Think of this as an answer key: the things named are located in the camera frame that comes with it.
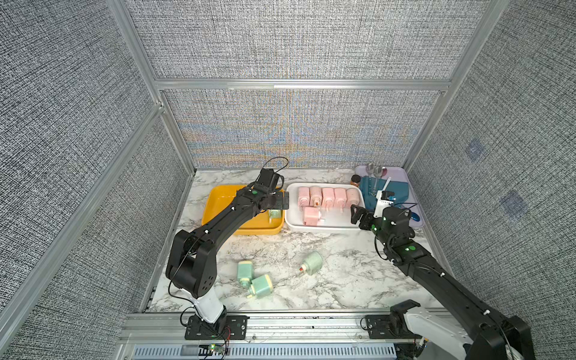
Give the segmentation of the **pink sharpener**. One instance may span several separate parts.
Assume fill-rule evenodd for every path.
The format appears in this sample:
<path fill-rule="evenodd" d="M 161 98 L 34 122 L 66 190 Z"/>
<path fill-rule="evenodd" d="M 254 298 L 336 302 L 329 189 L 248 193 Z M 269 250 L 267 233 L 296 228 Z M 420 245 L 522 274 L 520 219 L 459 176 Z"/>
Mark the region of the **pink sharpener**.
<path fill-rule="evenodd" d="M 357 187 L 346 189 L 345 209 L 351 210 L 352 206 L 358 206 L 361 200 L 361 192 Z"/>
<path fill-rule="evenodd" d="M 299 187 L 298 188 L 298 207 L 300 211 L 304 208 L 309 207 L 311 201 L 311 194 L 309 187 Z"/>
<path fill-rule="evenodd" d="M 333 187 L 322 188 L 322 208 L 331 211 L 335 205 L 335 189 Z"/>
<path fill-rule="evenodd" d="M 347 190 L 342 187 L 337 187 L 334 189 L 334 207 L 338 209 L 341 213 L 347 205 Z"/>
<path fill-rule="evenodd" d="M 325 218 L 321 208 L 307 206 L 303 208 L 303 224 L 306 227 L 317 227 L 323 225 Z"/>
<path fill-rule="evenodd" d="M 321 187 L 312 186 L 309 188 L 310 206 L 319 208 L 323 203 L 323 190 Z"/>

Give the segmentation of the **pink sharpener front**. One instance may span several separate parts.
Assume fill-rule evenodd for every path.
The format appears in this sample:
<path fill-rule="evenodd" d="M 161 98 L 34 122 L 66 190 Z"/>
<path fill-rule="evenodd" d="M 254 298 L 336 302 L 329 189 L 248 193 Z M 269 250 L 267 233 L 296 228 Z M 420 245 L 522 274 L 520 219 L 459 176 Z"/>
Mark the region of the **pink sharpener front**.
<path fill-rule="evenodd" d="M 325 218 L 321 208 L 307 206 L 303 208 L 303 224 L 306 227 L 317 227 L 323 225 Z"/>

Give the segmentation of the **yellow storage box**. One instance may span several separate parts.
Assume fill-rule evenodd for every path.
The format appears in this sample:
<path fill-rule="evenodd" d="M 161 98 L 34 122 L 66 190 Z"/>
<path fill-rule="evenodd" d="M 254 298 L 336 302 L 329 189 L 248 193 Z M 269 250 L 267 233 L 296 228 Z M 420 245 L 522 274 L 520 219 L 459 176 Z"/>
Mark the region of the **yellow storage box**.
<path fill-rule="evenodd" d="M 202 215 L 202 225 L 208 223 L 221 211 L 223 211 L 233 200 L 236 192 L 242 188 L 240 184 L 219 185 L 214 187 L 208 195 Z M 277 218 L 270 218 L 268 212 L 258 214 L 255 218 L 243 224 L 235 236 L 264 236 L 278 234 L 284 225 L 284 213 Z"/>

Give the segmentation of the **green sharpener front yellow cap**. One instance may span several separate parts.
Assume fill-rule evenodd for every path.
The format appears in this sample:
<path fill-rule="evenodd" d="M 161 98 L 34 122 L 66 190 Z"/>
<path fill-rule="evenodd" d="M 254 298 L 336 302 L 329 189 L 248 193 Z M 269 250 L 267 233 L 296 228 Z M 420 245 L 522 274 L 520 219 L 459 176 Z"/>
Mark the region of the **green sharpener front yellow cap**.
<path fill-rule="evenodd" d="M 252 280 L 247 297 L 261 299 L 273 293 L 274 286 L 268 274 L 263 274 Z"/>

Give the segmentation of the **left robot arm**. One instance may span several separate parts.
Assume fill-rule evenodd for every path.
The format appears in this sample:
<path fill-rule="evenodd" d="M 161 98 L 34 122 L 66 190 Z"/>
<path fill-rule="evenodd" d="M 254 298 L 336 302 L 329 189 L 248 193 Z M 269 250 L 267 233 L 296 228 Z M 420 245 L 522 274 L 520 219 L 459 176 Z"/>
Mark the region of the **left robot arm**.
<path fill-rule="evenodd" d="M 177 232 L 169 252 L 165 276 L 193 304 L 200 321 L 221 331 L 227 309 L 213 286 L 218 275 L 217 255 L 242 225 L 268 210 L 285 211 L 290 195 L 283 190 L 265 192 L 249 185 L 237 190 L 231 203 L 213 219 L 191 232 Z"/>

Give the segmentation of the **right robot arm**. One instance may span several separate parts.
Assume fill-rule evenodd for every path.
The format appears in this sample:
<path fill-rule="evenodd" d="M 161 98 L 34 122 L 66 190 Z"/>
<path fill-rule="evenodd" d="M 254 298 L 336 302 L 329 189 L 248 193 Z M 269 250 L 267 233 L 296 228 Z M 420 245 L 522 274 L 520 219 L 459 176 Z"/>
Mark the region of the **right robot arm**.
<path fill-rule="evenodd" d="M 423 286 L 457 320 L 437 319 L 416 301 L 390 309 L 391 332 L 427 338 L 456 359 L 534 359 L 530 327 L 518 316 L 490 307 L 452 277 L 430 251 L 417 243 L 411 211 L 386 207 L 381 215 L 351 205 L 351 222 L 374 235 L 379 257 Z"/>

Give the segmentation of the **teal cloth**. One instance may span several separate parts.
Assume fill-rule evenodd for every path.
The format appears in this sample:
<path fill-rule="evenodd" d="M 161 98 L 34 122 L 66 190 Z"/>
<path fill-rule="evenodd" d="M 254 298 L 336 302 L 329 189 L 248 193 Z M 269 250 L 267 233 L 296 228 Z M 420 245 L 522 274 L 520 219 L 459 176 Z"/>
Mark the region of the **teal cloth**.
<path fill-rule="evenodd" d="M 361 191 L 361 194 L 363 196 L 365 208 L 373 211 L 375 210 L 377 200 L 375 195 L 371 196 L 368 194 L 366 179 L 367 176 L 361 178 L 359 190 Z M 386 180 L 382 178 L 374 178 L 374 180 L 376 182 L 374 184 L 373 190 L 381 191 L 383 189 L 384 184 L 386 183 Z M 410 188 L 407 182 L 391 181 L 386 190 L 394 192 L 394 195 L 396 196 L 396 200 L 394 201 L 394 203 L 405 203 L 406 201 L 408 201 L 410 195 Z"/>

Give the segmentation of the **orange spice jar black lid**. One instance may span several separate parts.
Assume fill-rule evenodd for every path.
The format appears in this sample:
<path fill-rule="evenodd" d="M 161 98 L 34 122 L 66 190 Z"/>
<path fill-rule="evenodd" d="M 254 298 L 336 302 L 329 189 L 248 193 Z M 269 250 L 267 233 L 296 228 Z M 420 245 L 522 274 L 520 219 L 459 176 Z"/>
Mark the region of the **orange spice jar black lid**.
<path fill-rule="evenodd" d="M 358 186 L 360 186 L 361 180 L 362 180 L 362 177 L 360 175 L 355 174 L 351 177 L 350 184 L 358 187 Z"/>

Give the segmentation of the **white plastic spoon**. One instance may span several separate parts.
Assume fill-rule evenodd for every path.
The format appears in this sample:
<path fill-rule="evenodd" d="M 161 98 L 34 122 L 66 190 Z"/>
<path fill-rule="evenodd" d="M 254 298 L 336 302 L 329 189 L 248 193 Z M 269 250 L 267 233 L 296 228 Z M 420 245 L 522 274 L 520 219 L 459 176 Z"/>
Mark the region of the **white plastic spoon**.
<path fill-rule="evenodd" d="M 391 182 L 392 177 L 388 177 L 384 186 L 382 187 L 382 192 L 386 191 L 387 187 L 389 186 L 389 183 Z"/>

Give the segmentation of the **blue spoon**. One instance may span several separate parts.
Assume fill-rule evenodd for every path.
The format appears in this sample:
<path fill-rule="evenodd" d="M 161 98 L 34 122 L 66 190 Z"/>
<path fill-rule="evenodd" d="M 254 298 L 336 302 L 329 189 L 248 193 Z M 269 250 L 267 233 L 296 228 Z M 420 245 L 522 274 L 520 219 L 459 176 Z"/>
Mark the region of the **blue spoon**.
<path fill-rule="evenodd" d="M 416 221 L 416 222 L 419 222 L 421 220 L 420 216 L 415 212 L 411 212 L 410 217 L 413 221 Z"/>

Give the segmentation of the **silver ornate spoon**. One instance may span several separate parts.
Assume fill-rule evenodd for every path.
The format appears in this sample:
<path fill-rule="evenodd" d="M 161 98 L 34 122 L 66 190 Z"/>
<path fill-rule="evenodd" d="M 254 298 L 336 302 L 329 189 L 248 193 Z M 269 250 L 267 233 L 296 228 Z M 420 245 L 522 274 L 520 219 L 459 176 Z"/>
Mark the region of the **silver ornate spoon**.
<path fill-rule="evenodd" d="M 386 176 L 388 169 L 385 166 L 376 166 L 373 170 L 373 175 L 375 178 L 382 179 Z"/>

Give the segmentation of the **lavender tray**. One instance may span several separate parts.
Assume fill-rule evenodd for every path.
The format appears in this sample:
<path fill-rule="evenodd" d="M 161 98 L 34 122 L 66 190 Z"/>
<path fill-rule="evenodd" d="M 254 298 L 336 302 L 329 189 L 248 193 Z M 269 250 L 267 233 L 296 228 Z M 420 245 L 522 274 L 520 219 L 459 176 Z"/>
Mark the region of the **lavender tray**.
<path fill-rule="evenodd" d="M 366 165 L 360 165 L 355 168 L 355 174 L 364 177 L 367 176 L 365 171 Z M 406 202 L 395 203 L 394 206 L 400 209 L 410 209 L 412 212 L 417 213 L 421 220 L 416 222 L 414 220 L 410 220 L 409 225 L 413 228 L 423 228 L 425 225 L 425 221 L 423 218 L 423 211 L 421 210 L 421 206 L 419 205 L 419 201 L 417 199 L 416 193 L 413 190 L 412 185 L 410 184 L 410 180 L 406 171 L 401 167 L 394 167 L 394 166 L 387 166 L 388 172 L 385 177 L 382 179 L 387 180 L 388 177 L 391 177 L 392 181 L 396 182 L 407 182 L 409 184 L 409 198 Z"/>

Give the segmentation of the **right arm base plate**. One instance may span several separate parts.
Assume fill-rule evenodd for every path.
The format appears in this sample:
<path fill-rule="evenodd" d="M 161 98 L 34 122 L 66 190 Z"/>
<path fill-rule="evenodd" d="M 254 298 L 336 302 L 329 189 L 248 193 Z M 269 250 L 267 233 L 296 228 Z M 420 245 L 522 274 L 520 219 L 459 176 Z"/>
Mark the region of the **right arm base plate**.
<path fill-rule="evenodd" d="M 397 337 L 390 328 L 391 323 L 388 314 L 366 315 L 360 323 L 371 340 L 396 339 Z"/>

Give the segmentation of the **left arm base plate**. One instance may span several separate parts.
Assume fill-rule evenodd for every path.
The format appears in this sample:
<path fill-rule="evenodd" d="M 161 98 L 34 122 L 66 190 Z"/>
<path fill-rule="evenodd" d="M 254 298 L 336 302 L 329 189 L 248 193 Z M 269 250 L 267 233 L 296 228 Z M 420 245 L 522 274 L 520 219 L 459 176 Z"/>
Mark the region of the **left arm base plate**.
<path fill-rule="evenodd" d="M 201 320 L 197 315 L 187 319 L 184 339 L 196 340 L 244 340 L 248 330 L 248 316 L 225 316 L 216 324 Z"/>

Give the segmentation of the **aluminium front rail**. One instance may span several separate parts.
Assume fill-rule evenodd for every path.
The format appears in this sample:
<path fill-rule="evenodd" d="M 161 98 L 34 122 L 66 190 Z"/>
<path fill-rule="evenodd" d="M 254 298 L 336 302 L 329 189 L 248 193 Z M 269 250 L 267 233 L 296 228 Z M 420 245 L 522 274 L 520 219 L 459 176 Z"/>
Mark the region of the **aluminium front rail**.
<path fill-rule="evenodd" d="M 185 340 L 177 313 L 130 315 L 114 359 L 447 359 L 430 340 L 414 334 L 371 340 L 366 315 L 387 310 L 279 310 L 232 312 L 247 316 L 244 340 Z"/>

